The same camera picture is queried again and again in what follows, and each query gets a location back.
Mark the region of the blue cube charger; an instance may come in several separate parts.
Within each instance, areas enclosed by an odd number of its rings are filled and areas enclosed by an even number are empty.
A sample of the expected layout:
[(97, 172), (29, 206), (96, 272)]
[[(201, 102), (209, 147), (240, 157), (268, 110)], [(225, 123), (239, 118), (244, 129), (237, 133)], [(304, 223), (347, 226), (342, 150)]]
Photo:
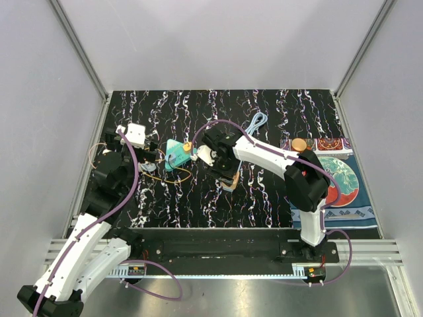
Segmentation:
[(174, 154), (171, 154), (168, 156), (167, 162), (169, 165), (173, 165), (175, 160), (176, 160), (176, 156)]

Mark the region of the teal triangular power strip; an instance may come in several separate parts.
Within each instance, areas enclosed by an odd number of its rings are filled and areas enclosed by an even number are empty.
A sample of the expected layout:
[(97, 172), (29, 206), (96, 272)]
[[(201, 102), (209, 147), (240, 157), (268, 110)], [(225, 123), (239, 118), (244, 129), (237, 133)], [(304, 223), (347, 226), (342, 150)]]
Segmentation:
[[(165, 151), (165, 170), (167, 172), (173, 171), (176, 167), (182, 166), (191, 160), (190, 155), (187, 155), (183, 151), (183, 142), (176, 141), (174, 139), (168, 139), (166, 142), (166, 151)], [(168, 156), (174, 154), (176, 160), (173, 165), (169, 165), (167, 162)]]

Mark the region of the yellow cube charger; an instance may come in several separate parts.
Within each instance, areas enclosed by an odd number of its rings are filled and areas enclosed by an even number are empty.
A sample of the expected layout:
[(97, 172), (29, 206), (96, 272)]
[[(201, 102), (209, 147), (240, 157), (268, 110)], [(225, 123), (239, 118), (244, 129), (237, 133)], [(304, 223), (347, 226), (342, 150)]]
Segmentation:
[(191, 155), (191, 152), (192, 152), (192, 143), (190, 141), (189, 142), (185, 142), (183, 144), (182, 148), (183, 148), (183, 151), (184, 151), (185, 154)]

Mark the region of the wooden cube charger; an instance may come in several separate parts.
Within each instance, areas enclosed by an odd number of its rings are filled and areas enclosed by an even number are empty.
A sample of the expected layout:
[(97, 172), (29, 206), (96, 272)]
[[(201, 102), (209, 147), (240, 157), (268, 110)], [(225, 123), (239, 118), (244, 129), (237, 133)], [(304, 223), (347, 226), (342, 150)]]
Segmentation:
[(235, 189), (236, 189), (236, 187), (237, 187), (237, 184), (238, 184), (238, 182), (239, 182), (239, 177), (240, 177), (240, 172), (237, 172), (236, 173), (236, 175), (233, 177), (233, 182), (232, 182), (232, 185), (230, 186), (230, 190), (233, 192)]

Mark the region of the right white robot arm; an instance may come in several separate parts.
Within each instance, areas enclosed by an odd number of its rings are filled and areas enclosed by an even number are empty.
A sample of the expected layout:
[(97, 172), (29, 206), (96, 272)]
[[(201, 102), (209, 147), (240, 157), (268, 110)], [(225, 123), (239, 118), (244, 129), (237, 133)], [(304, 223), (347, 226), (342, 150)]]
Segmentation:
[(195, 155), (207, 164), (209, 175), (228, 186), (233, 185), (241, 162), (279, 176), (285, 183), (288, 201), (300, 214), (302, 258), (314, 262), (323, 255), (325, 226), (321, 217), (331, 179), (313, 151), (286, 151), (241, 132), (226, 134), (214, 127), (206, 130), (202, 142)]

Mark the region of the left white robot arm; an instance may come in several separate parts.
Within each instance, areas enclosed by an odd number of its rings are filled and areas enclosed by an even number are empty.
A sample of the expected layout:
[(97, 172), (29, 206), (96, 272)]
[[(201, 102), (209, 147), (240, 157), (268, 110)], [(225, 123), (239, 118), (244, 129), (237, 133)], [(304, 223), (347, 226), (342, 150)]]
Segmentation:
[(135, 194), (139, 165), (155, 162), (156, 156), (156, 144), (146, 149), (143, 141), (129, 137), (116, 138), (114, 149), (101, 156), (72, 234), (43, 276), (17, 294), (33, 316), (80, 316), (90, 293), (116, 266), (143, 256), (142, 235), (120, 228), (105, 250), (89, 259)]

